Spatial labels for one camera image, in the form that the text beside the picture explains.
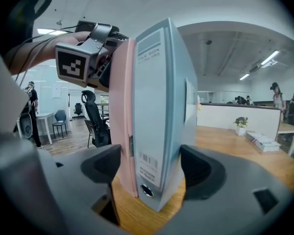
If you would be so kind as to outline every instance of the potted plant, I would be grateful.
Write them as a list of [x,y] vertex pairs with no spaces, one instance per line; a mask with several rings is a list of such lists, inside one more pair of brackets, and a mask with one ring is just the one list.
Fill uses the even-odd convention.
[[244,136],[246,127],[247,127],[247,122],[248,118],[247,117],[238,117],[234,123],[236,123],[236,134],[238,136]]

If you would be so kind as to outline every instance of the white flower pot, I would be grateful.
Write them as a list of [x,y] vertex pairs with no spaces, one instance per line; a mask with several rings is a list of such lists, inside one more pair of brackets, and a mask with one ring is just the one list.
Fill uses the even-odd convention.
[[246,129],[245,128],[241,128],[239,126],[236,126],[236,134],[238,136],[244,136]]

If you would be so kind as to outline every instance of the blue chair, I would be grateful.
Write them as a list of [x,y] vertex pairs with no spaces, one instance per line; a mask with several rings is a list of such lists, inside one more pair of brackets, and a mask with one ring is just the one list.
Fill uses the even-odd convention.
[[67,126],[66,126],[67,115],[65,114],[65,110],[58,110],[57,113],[54,115],[54,117],[57,120],[56,123],[53,123],[52,124],[54,138],[55,138],[55,134],[54,134],[54,127],[55,126],[57,127],[58,136],[59,136],[58,126],[61,126],[61,133],[62,133],[62,138],[63,138],[62,125],[64,125],[64,127],[65,127],[66,134],[68,134],[68,132],[67,132]]

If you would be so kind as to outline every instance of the wooden table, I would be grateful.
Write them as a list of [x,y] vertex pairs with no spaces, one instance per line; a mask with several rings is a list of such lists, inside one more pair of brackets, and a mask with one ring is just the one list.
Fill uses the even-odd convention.
[[[254,161],[284,182],[294,192],[294,159],[285,152],[262,153],[247,138],[235,130],[197,127],[196,146]],[[116,177],[112,183],[121,228],[138,235],[149,235],[160,229],[181,208],[185,180],[162,208],[155,212],[139,198],[131,197]]]
[[[287,123],[280,123],[278,134],[286,134],[286,133],[294,133],[294,125],[290,125]],[[292,139],[292,143],[289,149],[289,156],[294,153],[294,135]]]

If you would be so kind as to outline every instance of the office chair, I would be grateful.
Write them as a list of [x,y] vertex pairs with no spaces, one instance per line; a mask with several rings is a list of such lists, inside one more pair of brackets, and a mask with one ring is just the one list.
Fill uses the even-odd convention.
[[98,148],[111,144],[110,129],[106,124],[106,121],[109,120],[109,118],[101,119],[98,106],[95,104],[95,94],[88,90],[82,91],[81,98],[93,126],[95,135],[94,145]]
[[63,125],[65,126],[65,132],[66,132],[66,134],[68,134],[68,132],[67,132],[67,125],[66,125],[67,115],[65,114],[65,110],[58,110],[57,113],[54,115],[54,117],[57,120],[57,122],[52,124],[53,136],[55,138],[54,127],[55,126],[57,127],[58,136],[59,136],[58,126],[61,126],[61,133],[62,133],[62,138],[63,138],[63,131],[62,131],[62,126]]
[[89,131],[88,142],[87,142],[87,148],[89,148],[89,138],[92,135],[93,126],[92,126],[92,122],[90,120],[85,119],[84,121],[85,121],[87,129]]
[[76,103],[75,110],[73,111],[74,111],[74,114],[77,114],[79,116],[80,114],[83,113],[82,105],[80,103]]

